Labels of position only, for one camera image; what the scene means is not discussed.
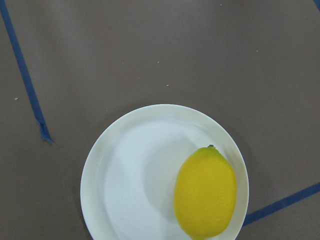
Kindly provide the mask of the yellow lemon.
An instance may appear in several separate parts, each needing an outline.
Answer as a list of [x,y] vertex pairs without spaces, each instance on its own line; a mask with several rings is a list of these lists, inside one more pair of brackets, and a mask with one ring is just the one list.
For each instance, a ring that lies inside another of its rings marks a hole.
[[177,222],[191,239],[207,240],[228,227],[236,198],[233,167],[209,145],[182,164],[175,182],[173,209]]

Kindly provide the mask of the white plate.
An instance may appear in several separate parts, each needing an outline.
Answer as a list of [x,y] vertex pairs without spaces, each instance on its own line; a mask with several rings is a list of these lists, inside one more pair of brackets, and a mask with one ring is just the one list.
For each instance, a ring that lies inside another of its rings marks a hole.
[[173,211],[183,162],[201,147],[215,146],[237,179],[236,207],[220,240],[234,240],[247,214],[249,180],[242,154],[229,133],[195,109],[155,104],[113,122],[85,161],[80,202],[95,240],[186,240]]

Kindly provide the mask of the brown paper table cover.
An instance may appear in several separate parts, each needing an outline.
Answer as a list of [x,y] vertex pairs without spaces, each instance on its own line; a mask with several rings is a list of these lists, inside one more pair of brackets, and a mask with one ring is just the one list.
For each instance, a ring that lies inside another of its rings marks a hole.
[[8,0],[53,142],[0,25],[0,237],[88,240],[80,179],[117,118],[199,110],[238,145],[253,213],[320,181],[320,12],[312,0]]

